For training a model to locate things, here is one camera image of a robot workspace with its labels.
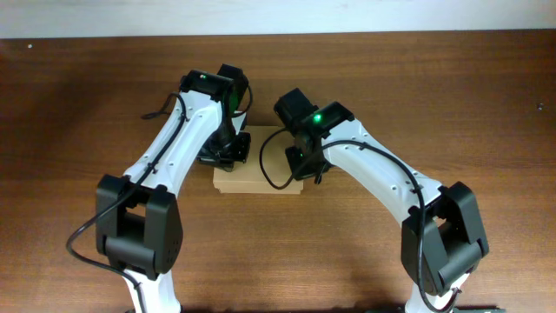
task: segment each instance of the robotic manipulator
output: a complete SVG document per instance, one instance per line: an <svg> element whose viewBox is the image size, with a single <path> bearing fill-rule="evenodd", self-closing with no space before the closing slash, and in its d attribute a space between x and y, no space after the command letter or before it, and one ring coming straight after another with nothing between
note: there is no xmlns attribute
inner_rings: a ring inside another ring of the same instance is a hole
<svg viewBox="0 0 556 313"><path fill-rule="evenodd" d="M182 310L171 272L183 236L176 199L195 160L223 170L246 162L250 135L242 131L245 111L237 110L248 89L252 100L248 84L241 69L225 64L216 75L190 71L147 151L123 176L106 175L98 184L97 219L91 223L96 225L96 248L109 260L104 268L124 277L135 312ZM315 177L319 183L330 168L342 168L401 226L401 261L414 281L412 295L403 309L364 311L465 311L453 303L489 249L473 192L463 183L445 187L414 170L339 103L319 109L295 89L279 99L275 113L295 138L285 151L293 179ZM138 204L145 206L145 216L132 213ZM436 218L445 222L437 226Z"/></svg>

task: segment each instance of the brown table surface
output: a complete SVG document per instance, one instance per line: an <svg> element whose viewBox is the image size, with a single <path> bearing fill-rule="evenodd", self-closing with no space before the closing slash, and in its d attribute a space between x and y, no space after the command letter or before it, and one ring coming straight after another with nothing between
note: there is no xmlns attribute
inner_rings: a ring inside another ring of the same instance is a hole
<svg viewBox="0 0 556 313"><path fill-rule="evenodd" d="M315 104L343 103L416 169L473 189L491 253L459 304L556 310L554 30L9 40L0 56L2 312L131 307L123 280L71 257L66 238L93 214L101 176L121 175L164 124L139 116L189 70L221 63L253 86L250 124L279 125L272 106L300 87ZM173 271L188 308L409 297L398 225L341 170L300 196L221 195L196 164L178 202ZM96 256L93 231L76 248Z"/></svg>

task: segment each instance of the white wall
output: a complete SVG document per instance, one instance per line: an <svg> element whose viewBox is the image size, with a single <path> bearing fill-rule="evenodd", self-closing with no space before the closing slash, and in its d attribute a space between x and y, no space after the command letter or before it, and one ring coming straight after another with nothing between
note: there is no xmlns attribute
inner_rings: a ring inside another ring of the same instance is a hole
<svg viewBox="0 0 556 313"><path fill-rule="evenodd" d="M556 28L556 0L0 0L0 37Z"/></svg>

